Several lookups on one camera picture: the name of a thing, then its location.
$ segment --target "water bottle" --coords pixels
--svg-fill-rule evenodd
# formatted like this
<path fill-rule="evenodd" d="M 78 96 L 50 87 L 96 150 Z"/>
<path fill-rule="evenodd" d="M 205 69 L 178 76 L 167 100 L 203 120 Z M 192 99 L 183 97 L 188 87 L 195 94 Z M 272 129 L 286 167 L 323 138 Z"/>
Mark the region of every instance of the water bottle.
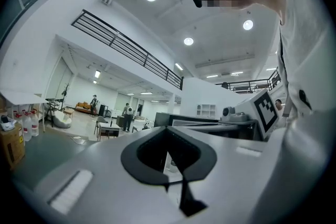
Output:
<path fill-rule="evenodd" d="M 38 136 L 38 116 L 36 115 L 36 109 L 32 110 L 31 120 L 31 135 Z"/>
<path fill-rule="evenodd" d="M 25 112 L 25 117 L 23 119 L 23 139 L 28 142 L 30 139 L 32 139 L 32 123 L 31 118 L 28 114 L 28 112 Z"/>

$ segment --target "white shelf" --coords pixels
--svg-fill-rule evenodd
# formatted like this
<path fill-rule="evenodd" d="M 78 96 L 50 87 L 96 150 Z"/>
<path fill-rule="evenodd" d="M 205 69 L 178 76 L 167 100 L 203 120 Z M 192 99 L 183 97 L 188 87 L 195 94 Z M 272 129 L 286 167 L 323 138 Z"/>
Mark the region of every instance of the white shelf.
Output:
<path fill-rule="evenodd" d="M 4 89 L 0 89 L 0 93 L 6 100 L 8 100 L 13 105 L 48 103 L 47 100 L 38 97 L 33 93 L 16 92 Z"/>

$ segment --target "white bean bag chair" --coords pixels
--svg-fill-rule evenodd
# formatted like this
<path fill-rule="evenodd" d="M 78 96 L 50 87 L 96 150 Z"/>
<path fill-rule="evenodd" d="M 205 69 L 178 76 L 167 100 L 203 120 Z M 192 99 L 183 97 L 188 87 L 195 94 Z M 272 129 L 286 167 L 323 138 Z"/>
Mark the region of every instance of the white bean bag chair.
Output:
<path fill-rule="evenodd" d="M 54 125 L 65 129 L 71 127 L 72 119 L 69 116 L 60 111 L 55 111 L 54 113 Z"/>

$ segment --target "desk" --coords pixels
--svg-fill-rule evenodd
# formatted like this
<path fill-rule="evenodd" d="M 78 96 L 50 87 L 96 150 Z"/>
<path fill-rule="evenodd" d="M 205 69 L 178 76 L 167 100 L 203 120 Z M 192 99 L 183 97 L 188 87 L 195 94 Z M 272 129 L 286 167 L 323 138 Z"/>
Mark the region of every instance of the desk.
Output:
<path fill-rule="evenodd" d="M 110 126 L 108 123 L 99 122 L 98 125 L 99 125 L 99 141 L 101 139 L 101 131 L 106 131 L 108 139 L 110 139 L 109 132 L 117 132 L 117 135 L 113 135 L 113 136 L 116 136 L 116 137 L 119 136 L 120 127 L 117 126 L 116 124 L 111 124 Z"/>
<path fill-rule="evenodd" d="M 74 110 L 73 110 L 73 109 L 64 109 L 64 110 L 63 110 L 63 113 L 69 115 L 69 117 L 72 118 L 72 117 L 73 117 Z"/>

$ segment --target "cardboard box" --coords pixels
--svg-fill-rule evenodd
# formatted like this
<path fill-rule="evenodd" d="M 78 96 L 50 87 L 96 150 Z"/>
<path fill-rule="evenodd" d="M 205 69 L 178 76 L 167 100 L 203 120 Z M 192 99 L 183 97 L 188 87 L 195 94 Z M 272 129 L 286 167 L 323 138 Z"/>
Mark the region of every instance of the cardboard box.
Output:
<path fill-rule="evenodd" d="M 13 170 L 25 156 L 23 128 L 19 123 L 16 123 L 15 128 L 10 131 L 0 130 L 0 145 L 10 170 Z"/>

